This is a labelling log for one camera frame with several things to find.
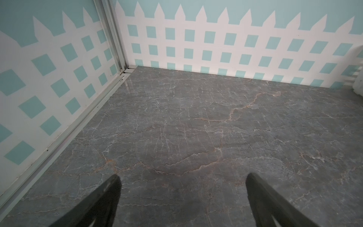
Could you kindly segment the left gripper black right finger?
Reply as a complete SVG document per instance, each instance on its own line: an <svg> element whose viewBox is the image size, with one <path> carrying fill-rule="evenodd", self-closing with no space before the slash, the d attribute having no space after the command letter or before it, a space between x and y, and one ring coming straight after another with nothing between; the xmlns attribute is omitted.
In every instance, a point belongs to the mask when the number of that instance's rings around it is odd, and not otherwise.
<svg viewBox="0 0 363 227"><path fill-rule="evenodd" d="M257 227L316 227L258 174L249 173L246 181L249 204Z"/></svg>

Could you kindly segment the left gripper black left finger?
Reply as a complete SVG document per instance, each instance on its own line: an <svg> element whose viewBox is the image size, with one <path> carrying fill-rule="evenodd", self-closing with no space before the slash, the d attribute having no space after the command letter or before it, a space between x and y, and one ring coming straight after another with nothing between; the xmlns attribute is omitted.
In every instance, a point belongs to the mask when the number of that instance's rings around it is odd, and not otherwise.
<svg viewBox="0 0 363 227"><path fill-rule="evenodd" d="M122 183L112 175L52 227L111 227L121 196Z"/></svg>

